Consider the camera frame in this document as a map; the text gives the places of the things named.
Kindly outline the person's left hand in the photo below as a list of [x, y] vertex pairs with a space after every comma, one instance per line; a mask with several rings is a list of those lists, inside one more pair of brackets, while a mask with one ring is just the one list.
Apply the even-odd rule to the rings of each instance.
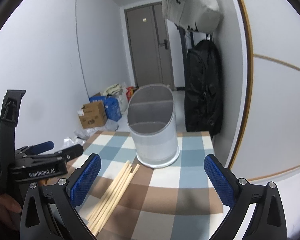
[[11, 214], [20, 214], [22, 208], [20, 204], [7, 194], [0, 195], [0, 220], [13, 230], [17, 230], [18, 226]]

